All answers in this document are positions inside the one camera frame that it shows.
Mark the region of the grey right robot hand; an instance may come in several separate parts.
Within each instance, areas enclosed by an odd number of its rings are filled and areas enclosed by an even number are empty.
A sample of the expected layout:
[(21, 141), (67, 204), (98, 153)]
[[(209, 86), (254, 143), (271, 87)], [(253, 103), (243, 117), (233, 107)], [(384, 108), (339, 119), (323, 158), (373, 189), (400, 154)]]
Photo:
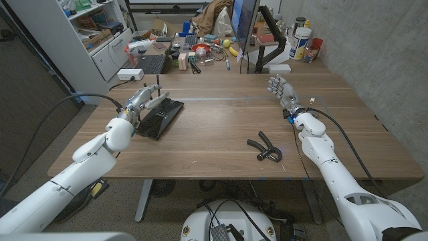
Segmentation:
[(267, 89), (280, 100), (281, 106), (288, 112), (287, 116), (296, 117), (302, 112), (303, 107), (300, 104), (298, 95), (285, 78), (278, 74), (276, 77), (271, 77), (268, 83), (269, 87)]

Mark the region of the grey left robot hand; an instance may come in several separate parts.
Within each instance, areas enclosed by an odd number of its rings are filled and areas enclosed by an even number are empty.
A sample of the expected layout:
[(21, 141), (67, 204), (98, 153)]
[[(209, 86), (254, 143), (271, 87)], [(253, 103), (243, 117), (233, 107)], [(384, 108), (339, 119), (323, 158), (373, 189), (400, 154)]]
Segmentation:
[(154, 109), (169, 96), (169, 92), (165, 92), (156, 98), (151, 96), (153, 92), (156, 92), (161, 88), (162, 86), (153, 84), (138, 89), (134, 95), (127, 100), (124, 108), (119, 112), (117, 117), (128, 121), (136, 127), (140, 122), (140, 113), (143, 110)]

